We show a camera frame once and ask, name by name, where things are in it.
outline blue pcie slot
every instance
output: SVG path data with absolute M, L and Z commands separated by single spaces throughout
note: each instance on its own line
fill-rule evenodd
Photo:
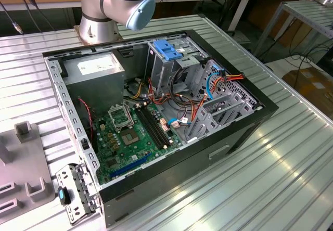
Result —
M 122 173 L 125 173 L 127 171 L 129 171 L 130 169 L 136 167 L 136 166 L 139 166 L 143 163 L 145 163 L 147 161 L 147 158 L 151 155 L 151 153 L 145 155 L 144 157 L 142 157 L 141 159 L 135 161 L 135 162 L 132 162 L 131 164 L 129 165 L 126 165 L 125 167 L 122 167 L 121 169 L 118 169 L 112 173 L 110 173 L 110 177 L 114 177 L 114 176 L 117 176 L 117 175 L 120 175 Z

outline cardboard box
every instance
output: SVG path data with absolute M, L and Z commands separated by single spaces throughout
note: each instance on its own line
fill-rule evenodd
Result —
M 282 79 L 293 87 L 296 75 L 297 70 L 292 70 Z M 312 67 L 301 69 L 295 89 L 322 113 L 333 119 L 333 82 L 322 72 Z

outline metal slotted table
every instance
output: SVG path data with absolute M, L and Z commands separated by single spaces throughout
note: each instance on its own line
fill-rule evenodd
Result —
M 294 18 L 301 20 L 303 23 L 311 26 L 318 32 L 318 34 L 314 36 L 310 43 L 313 43 L 319 34 L 322 34 L 330 39 L 333 38 L 333 8 L 325 7 L 316 1 L 282 2 L 276 9 L 273 17 L 266 26 L 266 29 L 260 36 L 255 51 L 253 52 L 255 56 L 258 54 L 259 50 L 261 49 L 266 38 L 268 37 L 273 26 L 283 11 L 288 12 L 290 16 L 281 27 L 275 39 L 279 38 L 279 36 L 281 36 L 286 31 Z
M 333 222 L 332 121 L 264 65 L 199 16 L 152 20 L 126 39 L 185 29 L 208 43 L 278 106 L 235 153 L 110 230 L 326 230 Z M 55 173 L 77 162 L 41 53 L 80 46 L 74 30 L 0 38 L 0 131 L 37 123 L 55 189 Z M 71 227 L 54 201 L 0 225 L 1 230 L 104 230 L 99 213 Z

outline yellow wire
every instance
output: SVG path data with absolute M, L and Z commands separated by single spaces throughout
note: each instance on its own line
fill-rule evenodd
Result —
M 227 75 L 227 76 L 241 76 L 242 74 L 239 74 L 239 75 Z
M 133 99 L 138 98 L 138 97 L 140 96 L 140 93 L 141 93 L 141 87 L 142 87 L 142 83 L 140 83 L 140 86 L 139 86 L 139 89 L 138 89 L 136 95 L 132 97 Z

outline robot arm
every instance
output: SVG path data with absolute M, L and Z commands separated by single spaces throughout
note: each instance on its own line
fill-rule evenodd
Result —
M 154 0 L 81 0 L 80 37 L 89 44 L 110 42 L 119 38 L 117 22 L 141 30 L 151 19 Z

